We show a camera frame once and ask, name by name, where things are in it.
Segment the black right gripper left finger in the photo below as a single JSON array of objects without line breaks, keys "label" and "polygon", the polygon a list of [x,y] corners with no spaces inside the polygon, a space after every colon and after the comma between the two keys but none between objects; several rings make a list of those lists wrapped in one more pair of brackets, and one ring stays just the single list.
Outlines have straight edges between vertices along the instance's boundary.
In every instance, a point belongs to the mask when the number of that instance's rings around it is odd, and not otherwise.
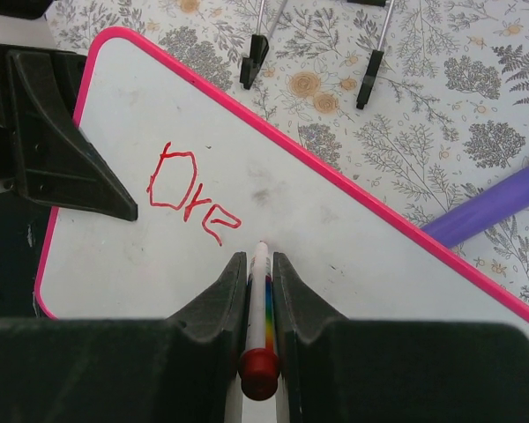
[{"label": "black right gripper left finger", "polygon": [[0,319],[0,422],[238,422],[247,257],[166,319]]}]

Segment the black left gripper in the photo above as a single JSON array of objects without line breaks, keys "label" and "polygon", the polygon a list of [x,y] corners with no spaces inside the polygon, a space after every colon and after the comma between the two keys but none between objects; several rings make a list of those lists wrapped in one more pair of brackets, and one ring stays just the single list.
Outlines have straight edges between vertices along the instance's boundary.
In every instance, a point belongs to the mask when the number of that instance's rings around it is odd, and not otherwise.
[{"label": "black left gripper", "polygon": [[15,48],[0,43],[0,194],[16,187],[37,204],[137,220],[137,203],[65,103],[85,58]]}]

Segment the pink framed whiteboard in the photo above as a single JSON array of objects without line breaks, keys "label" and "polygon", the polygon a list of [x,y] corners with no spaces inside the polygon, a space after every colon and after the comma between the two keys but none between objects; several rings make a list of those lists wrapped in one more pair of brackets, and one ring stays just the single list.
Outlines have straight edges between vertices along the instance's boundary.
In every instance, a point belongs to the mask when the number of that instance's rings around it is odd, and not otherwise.
[{"label": "pink framed whiteboard", "polygon": [[138,218],[52,211],[34,288],[48,316],[170,316],[264,241],[344,315],[529,335],[524,302],[130,29],[93,40],[75,120]]}]

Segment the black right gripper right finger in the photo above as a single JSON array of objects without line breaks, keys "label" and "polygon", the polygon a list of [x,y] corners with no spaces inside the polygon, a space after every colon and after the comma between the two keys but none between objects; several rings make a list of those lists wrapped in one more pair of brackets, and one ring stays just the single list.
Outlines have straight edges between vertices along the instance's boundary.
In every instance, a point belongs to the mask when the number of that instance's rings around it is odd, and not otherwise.
[{"label": "black right gripper right finger", "polygon": [[351,320],[273,257],[280,422],[529,422],[529,339],[502,323]]}]

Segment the red capped whiteboard marker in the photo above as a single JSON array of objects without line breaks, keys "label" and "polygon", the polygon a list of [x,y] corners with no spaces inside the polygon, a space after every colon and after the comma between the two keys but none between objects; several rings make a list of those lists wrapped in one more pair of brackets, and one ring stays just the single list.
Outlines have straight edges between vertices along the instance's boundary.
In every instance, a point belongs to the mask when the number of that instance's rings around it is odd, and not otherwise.
[{"label": "red capped whiteboard marker", "polygon": [[263,241],[256,245],[250,260],[247,289],[247,326],[238,374],[243,394],[251,400],[264,401],[277,391],[279,357],[275,345],[272,264]]}]

